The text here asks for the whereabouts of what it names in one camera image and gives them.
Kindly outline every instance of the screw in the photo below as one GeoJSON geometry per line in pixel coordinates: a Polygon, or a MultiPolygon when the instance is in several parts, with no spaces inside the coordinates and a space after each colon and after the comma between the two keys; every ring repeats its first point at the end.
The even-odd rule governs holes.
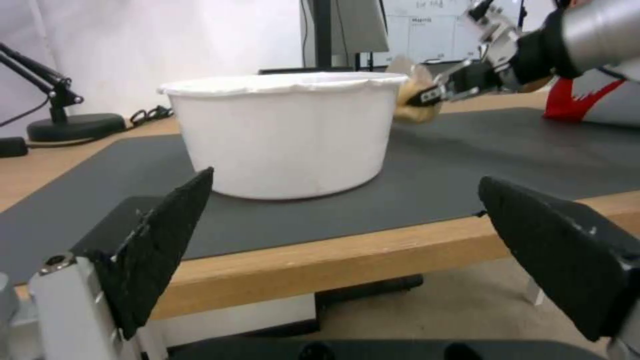
{"type": "Polygon", "coordinates": [[[53,255],[44,262],[44,266],[38,272],[44,276],[62,270],[76,263],[76,257],[70,252],[64,254],[53,255]]]}

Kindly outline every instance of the wooden table edge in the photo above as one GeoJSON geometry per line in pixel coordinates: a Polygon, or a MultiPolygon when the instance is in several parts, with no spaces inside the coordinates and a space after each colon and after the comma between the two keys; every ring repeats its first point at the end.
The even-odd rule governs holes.
{"type": "MultiPolygon", "coordinates": [[[[640,191],[582,200],[640,234],[640,191]]],[[[487,217],[183,261],[152,318],[281,299],[509,256],[487,217]]],[[[27,297],[26,286],[18,286],[27,297]]]]}

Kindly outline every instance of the lamp base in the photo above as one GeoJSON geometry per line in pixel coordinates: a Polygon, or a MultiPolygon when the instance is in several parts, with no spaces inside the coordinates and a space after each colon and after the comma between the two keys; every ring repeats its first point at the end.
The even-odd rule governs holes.
{"type": "Polygon", "coordinates": [[[124,129],[124,118],[120,115],[83,114],[69,116],[66,122],[52,122],[51,119],[32,122],[27,126],[27,134],[34,142],[66,142],[103,138],[124,129]]]}

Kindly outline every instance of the whiteboard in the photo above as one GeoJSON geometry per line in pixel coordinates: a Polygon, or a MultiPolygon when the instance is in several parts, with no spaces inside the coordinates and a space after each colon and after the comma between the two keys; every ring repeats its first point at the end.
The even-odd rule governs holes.
{"type": "MultiPolygon", "coordinates": [[[[495,0],[515,24],[523,0],[495,0]]],[[[461,17],[472,0],[383,0],[387,16],[389,52],[373,53],[374,66],[386,66],[397,55],[414,62],[460,61],[479,58],[479,32],[461,17]]],[[[369,55],[360,57],[367,66],[369,55]]]]}

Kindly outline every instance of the table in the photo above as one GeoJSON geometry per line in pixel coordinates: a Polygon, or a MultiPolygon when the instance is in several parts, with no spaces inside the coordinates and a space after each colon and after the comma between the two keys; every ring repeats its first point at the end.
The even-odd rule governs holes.
{"type": "MultiPolygon", "coordinates": [[[[546,93],[492,95],[446,104],[443,112],[544,107],[546,93]]],[[[109,138],[0,159],[0,211],[14,205],[117,139],[178,133],[167,119],[109,138]]],[[[640,191],[583,201],[640,234],[640,191]]],[[[509,256],[488,218],[461,218],[300,245],[184,261],[153,319],[445,270],[509,256]]],[[[27,297],[26,286],[18,286],[27,297]]]]}

